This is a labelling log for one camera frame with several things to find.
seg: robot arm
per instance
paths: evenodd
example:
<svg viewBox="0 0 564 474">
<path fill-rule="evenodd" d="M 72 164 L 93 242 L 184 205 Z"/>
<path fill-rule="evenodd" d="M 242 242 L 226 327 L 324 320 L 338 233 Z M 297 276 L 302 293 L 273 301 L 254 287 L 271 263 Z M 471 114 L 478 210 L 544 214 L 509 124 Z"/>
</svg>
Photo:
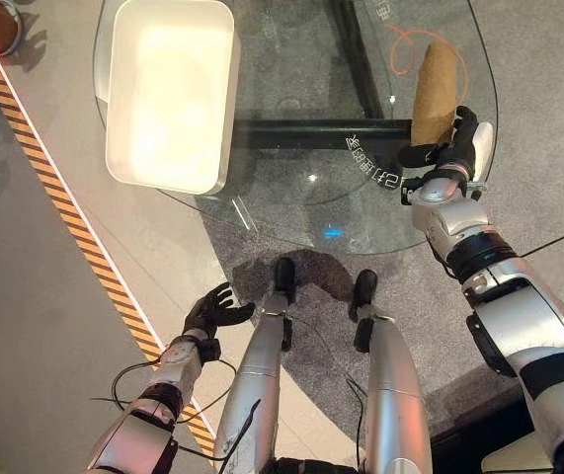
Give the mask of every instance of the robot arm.
<svg viewBox="0 0 564 474">
<path fill-rule="evenodd" d="M 466 197 L 475 156 L 485 160 L 490 151 L 481 153 L 477 141 L 485 124 L 466 108 L 458 113 L 453 144 L 413 190 L 405 184 L 403 197 L 415 227 L 462 285 L 477 348 L 491 368 L 520 380 L 540 441 L 555 472 L 564 472 L 564 303 L 503 240 L 484 207 Z"/>
<path fill-rule="evenodd" d="M 161 355 L 145 390 L 123 410 L 93 448 L 85 474 L 167 474 L 178 451 L 172 438 L 176 421 L 189 404 L 202 365 L 218 360 L 218 326 L 246 321 L 251 303 L 229 308 L 231 291 L 224 283 L 201 298 L 185 321 L 183 335 Z"/>
</svg>

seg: yellow and black caution tape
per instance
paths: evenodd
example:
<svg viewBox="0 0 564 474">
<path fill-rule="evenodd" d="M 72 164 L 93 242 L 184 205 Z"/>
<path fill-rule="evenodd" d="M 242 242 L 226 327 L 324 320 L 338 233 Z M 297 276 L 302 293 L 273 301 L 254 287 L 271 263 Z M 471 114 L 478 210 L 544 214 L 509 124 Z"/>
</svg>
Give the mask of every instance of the yellow and black caution tape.
<svg viewBox="0 0 564 474">
<path fill-rule="evenodd" d="M 75 238 L 75 242 L 84 254 L 91 269 L 119 312 L 123 323 L 129 329 L 146 358 L 148 360 L 156 359 L 161 355 L 161 348 L 137 311 L 127 289 L 121 284 L 119 277 L 104 256 L 104 252 L 97 244 L 95 236 L 86 224 L 83 215 L 78 211 L 73 199 L 69 195 L 69 191 L 60 180 L 57 170 L 51 166 L 48 157 L 42 151 L 32 126 L 25 118 L 12 89 L 7 84 L 1 71 L 0 109 L 14 131 L 16 139 L 23 147 L 23 151 L 38 175 L 44 190 L 51 198 L 51 202 L 58 210 L 60 217 Z M 183 417 L 189 418 L 195 415 L 197 411 L 196 407 L 190 404 L 183 409 Z M 204 454 L 213 455 L 213 435 L 202 417 L 193 417 L 187 421 L 187 426 L 192 435 L 194 435 L 201 451 Z"/>
</svg>

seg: white container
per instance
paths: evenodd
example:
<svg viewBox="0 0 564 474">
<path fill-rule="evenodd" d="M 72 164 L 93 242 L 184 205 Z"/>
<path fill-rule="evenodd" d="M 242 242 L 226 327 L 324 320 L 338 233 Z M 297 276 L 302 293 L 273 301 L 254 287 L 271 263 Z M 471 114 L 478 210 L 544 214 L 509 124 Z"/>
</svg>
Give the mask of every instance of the white container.
<svg viewBox="0 0 564 474">
<path fill-rule="evenodd" d="M 127 0 L 113 35 L 106 165 L 124 183 L 194 195 L 226 179 L 240 41 L 214 0 Z"/>
</svg>

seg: glass table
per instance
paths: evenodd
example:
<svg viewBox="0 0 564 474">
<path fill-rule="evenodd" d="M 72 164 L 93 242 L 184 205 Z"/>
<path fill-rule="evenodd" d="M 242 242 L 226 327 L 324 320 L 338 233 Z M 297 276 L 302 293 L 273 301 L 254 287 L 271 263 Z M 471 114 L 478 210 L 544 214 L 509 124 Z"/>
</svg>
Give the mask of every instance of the glass table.
<svg viewBox="0 0 564 474">
<path fill-rule="evenodd" d="M 423 241 L 399 187 L 426 47 L 449 42 L 457 101 L 496 129 L 492 74 L 466 0 L 225 0 L 242 43 L 225 187 L 161 191 L 213 218 L 332 253 Z"/>
</svg>

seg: black table frame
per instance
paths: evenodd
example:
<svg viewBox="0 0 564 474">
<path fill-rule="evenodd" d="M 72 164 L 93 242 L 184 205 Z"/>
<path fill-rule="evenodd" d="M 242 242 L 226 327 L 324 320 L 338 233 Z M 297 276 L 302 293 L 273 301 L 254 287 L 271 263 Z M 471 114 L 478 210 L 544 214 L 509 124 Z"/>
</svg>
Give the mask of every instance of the black table frame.
<svg viewBox="0 0 564 474">
<path fill-rule="evenodd" d="M 237 119 L 233 146 L 250 149 L 347 149 L 347 137 L 379 153 L 389 142 L 411 139 L 411 121 L 384 118 L 353 0 L 329 2 L 365 118 Z"/>
</svg>

